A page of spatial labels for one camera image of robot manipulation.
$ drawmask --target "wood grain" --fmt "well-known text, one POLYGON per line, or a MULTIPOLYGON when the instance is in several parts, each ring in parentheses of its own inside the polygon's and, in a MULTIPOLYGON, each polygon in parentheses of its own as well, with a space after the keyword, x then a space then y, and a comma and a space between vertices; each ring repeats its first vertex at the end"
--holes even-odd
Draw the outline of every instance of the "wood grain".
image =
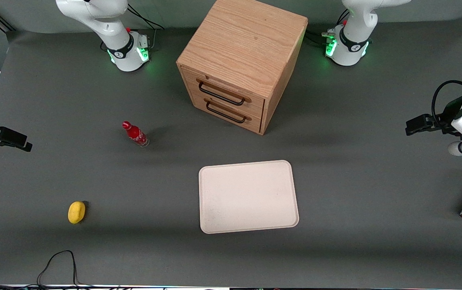
POLYGON ((178 63, 269 99, 307 23, 255 0, 217 0, 178 63))
POLYGON ((262 118, 262 128, 260 129, 261 134, 265 133, 266 127, 268 126, 268 123, 270 123, 272 115, 274 114, 274 111, 276 110, 277 104, 281 100, 281 96, 283 95, 283 92, 285 91, 285 88, 287 87, 288 81, 290 80, 290 77, 292 76, 294 67, 296 66, 297 56, 299 55, 299 49, 301 48, 301 44, 303 42, 303 38, 304 38, 304 31, 301 34, 299 41, 295 43, 294 45, 294 51, 292 53, 292 56, 290 57, 290 60, 288 60, 288 63, 285 66, 283 74, 281 75, 281 77, 279 78, 279 81, 277 82, 275 86, 275 89, 272 93, 272 97, 265 104, 263 118, 262 118))
POLYGON ((292 76, 307 18, 255 0, 217 0, 177 59, 194 106, 246 116, 264 134, 292 76), (237 106, 199 89, 244 104, 237 106))

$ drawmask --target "black cable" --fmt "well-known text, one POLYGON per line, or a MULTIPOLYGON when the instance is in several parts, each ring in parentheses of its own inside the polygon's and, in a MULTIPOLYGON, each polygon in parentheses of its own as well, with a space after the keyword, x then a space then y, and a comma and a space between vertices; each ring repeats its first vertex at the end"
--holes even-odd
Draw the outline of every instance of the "black cable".
POLYGON ((338 17, 338 20, 337 20, 337 25, 340 24, 340 22, 346 17, 349 15, 349 10, 348 9, 345 9, 342 14, 338 17))
POLYGON ((150 22, 148 22, 147 19, 145 19, 145 18, 139 16, 138 14, 136 14, 135 12, 133 12, 133 11, 131 11, 131 10, 129 10, 129 12, 131 12, 133 15, 136 15, 136 16, 138 16, 139 18, 143 19, 143 21, 145 21, 145 22, 148 24, 148 26, 150 26, 152 29, 154 29, 154 30, 157 29, 157 28, 153 27, 152 24, 151 24, 150 22))
POLYGON ((0 15, 0 22, 2 24, 4 24, 5 26, 8 27, 8 29, 10 29, 10 31, 16 31, 17 29, 14 28, 14 26, 12 26, 9 22, 7 22, 1 15, 0 15))
POLYGON ((315 43, 315 44, 319 44, 319 45, 322 44, 322 42, 317 42, 316 40, 313 40, 312 38, 310 38, 308 35, 306 35, 306 33, 305 33, 305 35, 304 35, 304 38, 306 38, 306 39, 312 41, 312 42, 315 43))
POLYGON ((133 287, 133 288, 110 288, 108 289, 107 286, 93 286, 89 285, 89 287, 83 287, 80 285, 65 285, 65 286, 51 286, 51 285, 36 285, 30 284, 26 286, 18 286, 16 288, 7 286, 7 285, 0 285, 0 290, 132 290, 132 289, 143 289, 143 290, 150 290, 151 287, 133 287))
POLYGON ((315 35, 315 36, 321 36, 319 33, 311 32, 308 29, 306 30, 306 33, 311 34, 311 35, 315 35))
POLYGON ((457 81, 455 79, 451 79, 450 81, 445 81, 442 83, 436 90, 435 93, 433 94, 432 97, 432 117, 435 123, 441 128, 441 130, 444 132, 445 128, 444 126, 439 122, 439 119, 437 118, 437 114, 435 113, 435 101, 437 100, 437 95, 439 94, 440 90, 447 84, 458 84, 462 86, 462 81, 457 81))
POLYGON ((134 14, 134 15, 138 16, 139 18, 143 19, 145 22, 147 22, 147 24, 149 24, 149 25, 150 25, 150 24, 154 24, 155 26, 158 26, 158 27, 160 27, 160 28, 163 29, 163 30, 165 29, 163 26, 157 24, 156 22, 153 22, 153 21, 148 20, 147 18, 143 17, 143 16, 142 16, 141 14, 139 14, 139 12, 136 11, 136 9, 134 9, 134 7, 131 6, 130 4, 127 4, 127 5, 129 6, 130 9, 132 9, 132 10, 129 10, 132 14, 134 14))
POLYGON ((46 263, 46 266, 45 268, 43 269, 43 271, 41 271, 41 273, 39 273, 39 275, 37 276, 36 278, 36 284, 39 285, 39 286, 42 286, 43 284, 41 284, 41 276, 46 272, 46 270, 48 269, 48 267, 50 266, 50 263, 52 262, 52 260, 54 259, 55 256, 59 255, 59 254, 62 254, 62 253, 70 253, 71 255, 71 260, 73 262, 73 284, 79 288, 81 288, 81 286, 79 286, 79 284, 82 284, 79 282, 79 279, 77 277, 77 264, 75 263, 75 256, 73 255, 73 252, 70 251, 70 250, 64 250, 64 251, 60 251, 60 252, 57 252, 55 253, 49 260, 48 260, 48 263, 46 263))

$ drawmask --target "black metal handle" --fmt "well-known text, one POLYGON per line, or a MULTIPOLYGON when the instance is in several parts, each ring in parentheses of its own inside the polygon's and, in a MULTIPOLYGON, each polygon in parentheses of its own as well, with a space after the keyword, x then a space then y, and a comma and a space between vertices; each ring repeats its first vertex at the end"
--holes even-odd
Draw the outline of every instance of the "black metal handle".
POLYGON ((222 97, 221 95, 218 95, 218 94, 216 94, 216 93, 214 93, 214 92, 210 92, 209 90, 203 89, 203 88, 202 88, 202 85, 203 85, 203 84, 204 84, 204 83, 203 83, 202 81, 199 81, 199 90, 200 90, 201 92, 206 93, 206 94, 209 94, 210 96, 216 97, 216 98, 218 98, 218 99, 221 99, 222 101, 226 101, 226 102, 228 102, 229 104, 233 104, 233 105, 235 105, 235 106, 241 106, 241 105, 243 105, 244 101, 246 100, 245 98, 242 98, 242 100, 239 101, 239 102, 231 101, 231 100, 228 99, 227 97, 222 97))
POLYGON ((230 116, 228 116, 228 115, 226 115, 226 114, 224 114, 222 112, 219 112, 219 111, 217 111, 215 109, 210 108, 209 104, 210 104, 210 101, 206 101, 206 109, 208 109, 208 111, 214 112, 215 114, 218 114, 218 115, 220 115, 220 116, 222 116, 222 117, 224 117, 226 119, 230 119, 231 121, 236 122, 238 124, 244 123, 246 121, 246 119, 247 119, 247 117, 244 117, 242 120, 235 119, 235 118, 230 117, 230 116))

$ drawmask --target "bottle label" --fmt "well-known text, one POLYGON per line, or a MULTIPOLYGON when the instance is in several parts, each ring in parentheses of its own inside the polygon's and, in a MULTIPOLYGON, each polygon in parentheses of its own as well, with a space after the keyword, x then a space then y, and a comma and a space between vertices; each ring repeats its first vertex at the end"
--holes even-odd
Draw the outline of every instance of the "bottle label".
POLYGON ((143 132, 141 132, 141 130, 139 131, 139 135, 136 137, 136 138, 131 138, 134 142, 136 142, 136 144, 140 145, 140 146, 143 146, 147 143, 147 136, 145 134, 143 134, 143 132))

